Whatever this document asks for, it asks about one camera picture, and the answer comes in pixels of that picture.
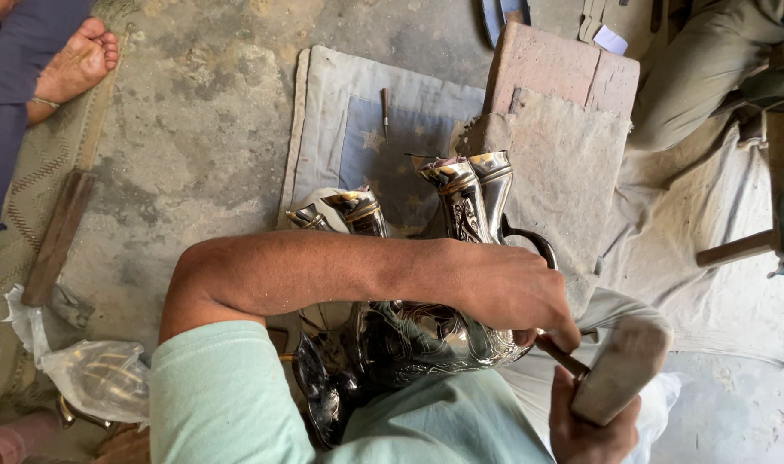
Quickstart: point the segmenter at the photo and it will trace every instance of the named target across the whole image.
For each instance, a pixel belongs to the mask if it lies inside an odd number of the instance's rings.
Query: teapot handle
[[[541,255],[543,259],[547,260],[547,267],[556,271],[558,270],[558,259],[555,258],[555,250],[552,249],[551,244],[546,238],[541,237],[534,232],[530,232],[529,230],[513,229],[509,225],[509,220],[506,218],[506,215],[500,217],[500,232],[504,237],[518,235],[530,240],[532,244],[535,245],[535,248],[538,248],[538,254]]]

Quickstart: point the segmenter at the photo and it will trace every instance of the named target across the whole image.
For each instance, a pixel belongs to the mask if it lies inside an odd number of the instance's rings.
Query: metal teapot
[[[523,236],[550,268],[557,268],[549,242],[511,228],[503,215],[512,184],[505,151],[440,159],[418,175],[437,188],[446,236],[484,244],[506,244],[504,237]],[[383,213],[368,186],[323,202],[343,218],[349,233],[388,237]],[[286,214],[302,229],[333,230],[314,204]],[[317,335],[301,333],[292,359],[317,435],[333,447],[340,443],[352,411],[376,395],[426,375],[504,366],[528,350],[515,345],[511,330],[493,330],[446,305],[356,301],[343,325]]]

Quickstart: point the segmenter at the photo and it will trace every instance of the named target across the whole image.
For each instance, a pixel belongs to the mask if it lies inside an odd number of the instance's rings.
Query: mint green t-shirt
[[[357,409],[315,455],[265,328],[227,321],[163,343],[151,370],[155,464],[552,463],[500,375],[422,379]]]

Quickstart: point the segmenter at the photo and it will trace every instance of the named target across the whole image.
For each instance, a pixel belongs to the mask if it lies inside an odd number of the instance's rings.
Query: paper
[[[627,41],[624,40],[624,37],[610,31],[610,28],[607,26],[602,26],[598,33],[595,34],[593,40],[599,46],[616,55],[623,55],[627,51]]]

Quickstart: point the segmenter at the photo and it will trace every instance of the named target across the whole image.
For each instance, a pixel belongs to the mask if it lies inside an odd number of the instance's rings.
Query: concrete floor
[[[583,0],[530,4],[535,26],[576,37]],[[91,338],[138,340],[153,351],[180,253],[205,238],[274,228],[301,49],[320,44],[484,87],[492,52],[477,5],[141,4],[98,149],[98,186],[63,276],[97,307]],[[784,461],[784,372],[695,353],[671,355],[665,370],[696,383],[682,393],[653,462]]]

